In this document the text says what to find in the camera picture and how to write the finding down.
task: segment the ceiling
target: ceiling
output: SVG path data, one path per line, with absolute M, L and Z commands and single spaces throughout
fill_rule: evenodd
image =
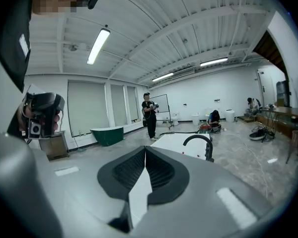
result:
M 158 76 L 201 70 L 202 61 L 258 58 L 252 51 L 271 15 L 270 0 L 99 0 L 93 10 L 33 15 L 27 74 L 73 73 L 153 86 Z M 111 34 L 89 65 L 105 25 Z

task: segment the white label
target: white label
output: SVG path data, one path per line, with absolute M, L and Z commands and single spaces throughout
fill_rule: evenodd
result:
M 25 37 L 24 37 L 24 34 L 21 35 L 20 39 L 19 39 L 19 43 L 21 45 L 21 48 L 23 50 L 23 53 L 24 53 L 24 56 L 26 57 L 29 53 L 29 48 L 28 48 L 28 45 L 25 41 Z
M 278 159 L 274 158 L 274 159 L 271 159 L 271 160 L 268 160 L 267 162 L 268 163 L 274 163 L 275 161 L 277 161 Z
M 68 174 L 71 174 L 71 173 L 74 173 L 77 171 L 79 171 L 79 168 L 74 166 L 74 167 L 70 167 L 70 168 L 66 168 L 66 169 L 56 170 L 55 174 L 60 177 L 60 176 L 65 176 L 65 175 L 68 175 Z
M 217 191 L 217 195 L 221 199 L 235 220 L 240 230 L 246 229 L 257 221 L 257 217 L 253 214 L 231 191 L 229 188 L 221 188 Z

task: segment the faucet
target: faucet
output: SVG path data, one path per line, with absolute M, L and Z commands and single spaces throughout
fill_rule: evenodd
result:
M 208 139 L 206 136 L 199 135 L 199 134 L 189 136 L 189 137 L 183 142 L 183 145 L 186 146 L 187 143 L 188 143 L 191 139 L 194 139 L 194 138 L 200 138 L 200 139 L 203 139 L 203 140 L 205 140 L 205 141 L 207 142 L 207 149 L 206 149 L 206 154 L 205 154 L 206 160 L 207 160 L 207 161 L 214 162 L 214 159 L 212 158 L 213 144 L 212 144 L 211 140 Z

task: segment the wooden cabinet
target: wooden cabinet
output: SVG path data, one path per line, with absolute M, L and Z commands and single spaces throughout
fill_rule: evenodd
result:
M 40 139 L 39 143 L 42 151 L 46 153 L 50 161 L 68 157 L 69 149 L 66 144 L 64 131 L 55 133 L 49 139 Z

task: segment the hand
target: hand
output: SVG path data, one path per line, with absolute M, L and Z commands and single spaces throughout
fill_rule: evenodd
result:
M 24 121 L 24 119 L 22 119 L 22 115 L 21 115 L 21 108 L 22 106 L 20 106 L 17 110 L 17 118 L 18 118 L 18 122 L 19 122 L 19 129 L 22 131 L 26 131 L 26 122 Z M 58 115 L 58 113 L 60 113 L 60 111 L 57 111 L 55 117 L 54 117 L 54 130 L 58 129 L 58 124 L 57 122 L 60 120 L 60 116 Z M 34 117 L 34 114 L 31 111 L 31 103 L 29 103 L 26 108 L 25 108 L 25 115 L 27 117 Z M 41 125 L 45 125 L 45 117 L 42 117 L 40 119 L 40 124 Z

